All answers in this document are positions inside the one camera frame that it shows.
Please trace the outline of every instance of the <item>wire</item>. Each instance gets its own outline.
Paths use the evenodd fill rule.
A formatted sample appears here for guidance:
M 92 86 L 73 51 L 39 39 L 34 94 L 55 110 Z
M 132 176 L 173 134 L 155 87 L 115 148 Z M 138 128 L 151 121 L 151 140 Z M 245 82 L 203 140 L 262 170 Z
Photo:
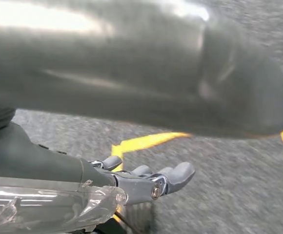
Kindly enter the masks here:
M 127 222 L 126 220 L 126 218 L 124 218 L 122 214 L 116 211 L 114 213 L 114 215 L 116 215 L 117 217 L 118 217 L 120 220 L 121 220 L 122 222 L 123 222 L 124 224 L 126 224 L 126 226 L 129 227 L 130 229 L 132 229 L 132 231 L 134 233 L 134 234 L 142 234 L 141 233 L 140 231 L 135 229 L 135 227 L 132 226 L 131 224 L 129 224 L 129 222 Z

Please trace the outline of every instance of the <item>silver metal joint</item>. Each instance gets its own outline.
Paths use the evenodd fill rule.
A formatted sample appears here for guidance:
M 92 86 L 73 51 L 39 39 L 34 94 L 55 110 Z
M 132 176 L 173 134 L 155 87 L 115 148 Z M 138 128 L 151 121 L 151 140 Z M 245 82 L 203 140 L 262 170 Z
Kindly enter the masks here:
M 161 189 L 157 185 L 154 186 L 151 190 L 151 197 L 154 200 L 158 199 L 160 194 L 161 194 Z

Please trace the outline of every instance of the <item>transparent plastic casing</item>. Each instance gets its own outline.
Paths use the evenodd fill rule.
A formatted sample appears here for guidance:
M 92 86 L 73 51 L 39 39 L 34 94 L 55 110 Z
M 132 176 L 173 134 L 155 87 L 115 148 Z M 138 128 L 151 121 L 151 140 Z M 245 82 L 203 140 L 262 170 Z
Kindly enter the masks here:
M 126 202 L 122 189 L 89 184 L 0 177 L 0 233 L 90 230 Z

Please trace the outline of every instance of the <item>gray cylindrical object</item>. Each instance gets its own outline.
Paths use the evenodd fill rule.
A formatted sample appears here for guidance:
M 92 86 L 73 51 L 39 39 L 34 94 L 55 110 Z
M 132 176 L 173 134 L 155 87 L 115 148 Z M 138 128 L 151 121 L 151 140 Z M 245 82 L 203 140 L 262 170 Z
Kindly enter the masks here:
M 262 137 L 283 130 L 283 74 L 186 1 L 0 0 L 0 106 Z

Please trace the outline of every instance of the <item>screw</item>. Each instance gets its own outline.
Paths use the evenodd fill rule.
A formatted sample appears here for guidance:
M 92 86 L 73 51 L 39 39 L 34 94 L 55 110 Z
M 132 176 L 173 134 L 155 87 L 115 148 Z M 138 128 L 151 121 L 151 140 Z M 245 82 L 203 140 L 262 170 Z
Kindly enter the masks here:
M 92 183 L 92 180 L 86 180 L 84 184 L 82 185 L 83 188 L 89 187 Z
M 151 197 L 154 200 L 157 199 L 158 197 L 160 197 L 160 194 L 161 194 L 161 189 L 157 185 L 154 186 L 151 190 Z

